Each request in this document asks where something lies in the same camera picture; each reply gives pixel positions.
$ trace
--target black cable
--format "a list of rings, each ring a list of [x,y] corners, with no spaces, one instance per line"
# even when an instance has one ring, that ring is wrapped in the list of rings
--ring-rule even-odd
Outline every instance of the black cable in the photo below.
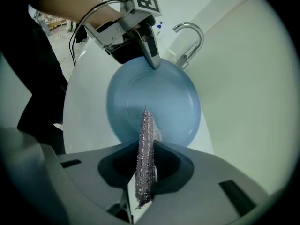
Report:
[[[111,1],[119,1],[119,2],[125,2],[125,1],[122,1],[122,0],[108,0],[108,1],[105,1],[105,2],[102,2],[102,3],[99,3],[97,4],[96,6],[92,7],[83,17],[82,19],[79,21],[78,24],[80,24],[87,16],[87,14],[89,14],[92,10],[94,10],[95,8],[99,7],[99,6],[102,6],[108,2],[111,2]],[[70,50],[70,53],[71,53],[71,56],[72,56],[72,60],[73,60],[73,65],[75,66],[75,53],[74,53],[74,44],[75,44],[75,40],[76,40],[76,36],[74,37],[74,34],[75,34],[75,31],[76,29],[74,30],[71,38],[70,38],[70,41],[69,41],[69,50]]]

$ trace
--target person's arm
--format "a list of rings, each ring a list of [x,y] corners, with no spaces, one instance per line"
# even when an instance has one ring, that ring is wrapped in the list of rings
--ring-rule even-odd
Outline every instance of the person's arm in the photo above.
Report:
[[[74,22],[79,22],[92,7],[99,3],[101,3],[99,0],[30,0],[30,4],[35,9]],[[118,11],[106,6],[91,15],[87,21],[93,27],[98,27],[120,17]]]

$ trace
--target faucet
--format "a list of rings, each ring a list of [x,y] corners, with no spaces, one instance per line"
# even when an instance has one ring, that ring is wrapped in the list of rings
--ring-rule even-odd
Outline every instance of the faucet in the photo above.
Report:
[[[176,65],[178,67],[180,67],[182,70],[185,69],[189,65],[188,62],[200,50],[200,48],[202,47],[203,42],[204,42],[204,34],[203,34],[202,30],[196,24],[194,24],[194,23],[191,23],[191,22],[182,22],[182,23],[179,23],[178,25],[176,25],[175,27],[173,27],[173,30],[177,33],[181,29],[184,29],[184,28],[194,29],[197,32],[197,34],[199,35],[199,42],[195,46],[195,48],[189,53],[189,55],[186,55],[186,54],[181,55],[181,57],[176,62]]]

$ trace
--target blue bowl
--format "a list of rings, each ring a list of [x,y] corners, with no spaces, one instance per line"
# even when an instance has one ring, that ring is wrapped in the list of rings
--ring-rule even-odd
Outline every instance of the blue bowl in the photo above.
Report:
[[[144,57],[122,65],[112,77],[106,96],[107,117],[118,139],[138,140],[142,113],[153,114],[162,141],[187,147],[200,125],[200,100],[189,77],[161,59],[153,70]]]

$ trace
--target wire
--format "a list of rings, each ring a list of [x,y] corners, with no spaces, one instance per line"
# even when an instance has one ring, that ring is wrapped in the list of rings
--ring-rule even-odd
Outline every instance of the wire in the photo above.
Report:
[[[107,6],[110,3],[117,3],[117,2],[126,2],[127,0],[109,0],[109,1],[105,1],[102,3],[97,4],[96,6],[92,7],[83,17],[82,19],[79,21],[78,26],[76,27],[75,31],[73,32],[70,41],[69,41],[69,50],[72,56],[72,60],[73,60],[73,65],[75,66],[76,63],[76,58],[75,58],[75,52],[74,52],[74,44],[75,44],[75,40],[76,40],[76,36],[77,36],[77,32],[80,28],[81,25],[83,25],[83,23],[85,22],[85,20],[92,15],[94,12],[96,12],[98,9],[100,9],[101,7]]]

